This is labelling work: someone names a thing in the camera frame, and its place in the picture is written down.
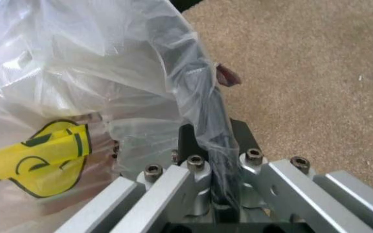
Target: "silver metal bar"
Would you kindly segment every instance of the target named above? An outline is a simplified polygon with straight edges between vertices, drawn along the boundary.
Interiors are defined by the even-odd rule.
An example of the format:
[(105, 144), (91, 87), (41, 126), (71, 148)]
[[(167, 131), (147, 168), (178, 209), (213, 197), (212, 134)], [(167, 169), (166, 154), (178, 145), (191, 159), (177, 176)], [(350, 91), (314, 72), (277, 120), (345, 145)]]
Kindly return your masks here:
[(288, 160), (262, 165), (259, 173), (243, 166), (251, 184), (280, 219), (298, 215), (315, 232), (365, 233), (373, 230), (312, 182)]
[(346, 171), (316, 175), (321, 188), (373, 228), (373, 189)]
[(56, 233), (108, 232), (145, 193), (142, 184), (119, 177), (64, 223)]
[(197, 193), (189, 170), (172, 165), (111, 232), (160, 232), (167, 222), (181, 221)]

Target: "beige carpet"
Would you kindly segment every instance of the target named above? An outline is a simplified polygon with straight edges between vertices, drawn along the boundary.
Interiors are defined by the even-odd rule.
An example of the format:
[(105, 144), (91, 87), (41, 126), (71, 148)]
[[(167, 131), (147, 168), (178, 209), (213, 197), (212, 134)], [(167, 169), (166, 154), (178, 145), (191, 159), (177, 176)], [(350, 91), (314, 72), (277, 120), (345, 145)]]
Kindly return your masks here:
[(270, 160), (300, 155), (373, 187), (373, 0), (204, 0), (184, 12)]

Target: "bolt head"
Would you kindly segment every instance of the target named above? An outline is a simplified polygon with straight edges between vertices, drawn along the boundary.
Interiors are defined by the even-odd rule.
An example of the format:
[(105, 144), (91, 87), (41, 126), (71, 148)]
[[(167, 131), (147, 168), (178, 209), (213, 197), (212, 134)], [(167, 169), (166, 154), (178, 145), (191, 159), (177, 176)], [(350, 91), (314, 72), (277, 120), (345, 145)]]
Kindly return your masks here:
[(253, 165), (260, 165), (263, 163), (263, 153), (257, 148), (248, 149), (246, 152), (246, 161)]
[(304, 174), (309, 173), (310, 162), (304, 157), (294, 156), (290, 159), (290, 163), (293, 164), (297, 169), (299, 169)]
[(170, 153), (170, 157), (171, 157), (171, 160), (172, 160), (172, 164), (178, 165), (178, 163), (179, 163), (178, 150), (172, 150), (172, 152)]
[(163, 169), (159, 164), (149, 164), (143, 170), (145, 180), (154, 183), (162, 175)]
[(186, 165), (190, 171), (202, 171), (204, 169), (204, 164), (204, 158), (196, 154), (186, 159)]

